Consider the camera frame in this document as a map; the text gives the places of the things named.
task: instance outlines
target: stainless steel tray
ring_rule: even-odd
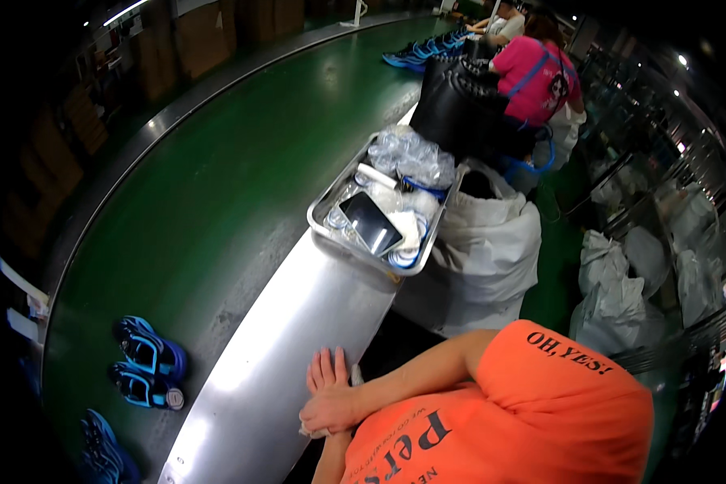
[[[323,225],[323,220],[328,215],[330,209],[333,208],[334,202],[338,199],[341,191],[350,181],[352,181],[352,177],[355,175],[358,168],[358,163],[370,165],[368,162],[368,147],[376,140],[377,135],[378,133],[375,132],[368,137],[367,143],[360,151],[358,151],[358,154],[352,158],[347,167],[342,169],[341,173],[339,173],[339,176],[336,177],[334,182],[331,183],[330,186],[315,199],[315,201],[312,202],[310,208],[307,209],[307,221],[309,222],[313,232],[321,235],[322,237],[328,238],[337,246],[341,247],[345,252],[348,252],[352,256],[360,259],[362,262],[394,276],[415,276],[425,267],[427,258],[430,257],[430,250],[433,248],[433,244],[435,243],[436,236],[438,234],[438,225],[440,224],[441,219],[444,218],[446,203],[455,198],[457,190],[460,187],[460,183],[468,168],[464,163],[461,163],[460,166],[457,167],[455,183],[449,189],[449,193],[446,195],[444,201],[441,202],[438,211],[433,217],[427,231],[427,236],[419,250],[419,256],[414,262],[414,265],[406,268],[391,266],[384,259],[373,257],[370,253],[364,252],[353,243],[344,240],[343,238],[333,237],[331,231]]]

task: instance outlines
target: pink t-shirt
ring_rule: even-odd
[[[546,53],[544,48],[549,53],[545,62],[542,61]],[[544,45],[532,37],[514,37],[503,52],[492,59],[492,64],[500,73],[498,91],[511,98],[505,113],[519,121],[527,121],[528,125],[543,125],[566,101],[581,97],[581,84],[573,64],[567,54],[552,43]],[[530,81],[513,96],[509,94],[535,66],[539,67]]]

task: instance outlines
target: white t-shirt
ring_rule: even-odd
[[[495,15],[496,20],[488,24],[487,33],[492,35],[503,35],[511,40],[518,35],[524,35],[524,15],[514,15],[511,19],[501,19]]]

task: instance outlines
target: orange t-shirt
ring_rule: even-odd
[[[365,419],[342,482],[639,482],[648,390],[598,353],[532,321],[489,344],[477,383]]]

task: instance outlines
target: ceiling light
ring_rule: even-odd
[[[123,9],[123,10],[121,10],[121,11],[120,11],[119,13],[117,13],[116,15],[113,15],[113,16],[112,16],[112,17],[111,17],[110,19],[108,19],[106,23],[102,24],[102,26],[103,26],[103,27],[106,27],[106,26],[107,26],[107,24],[109,24],[109,23],[113,22],[113,21],[114,21],[114,20],[116,20],[116,19],[117,19],[118,17],[122,16],[122,15],[123,15],[123,14],[125,14],[126,12],[129,12],[130,10],[132,10],[132,9],[133,9],[134,7],[136,7],[136,6],[138,6],[138,5],[142,5],[142,4],[146,3],[147,1],[148,1],[148,0],[140,0],[140,1],[139,1],[139,2],[137,2],[137,3],[135,4],[135,5],[131,5],[131,6],[129,6],[129,7],[126,7],[126,8],[124,8],[124,9]]]

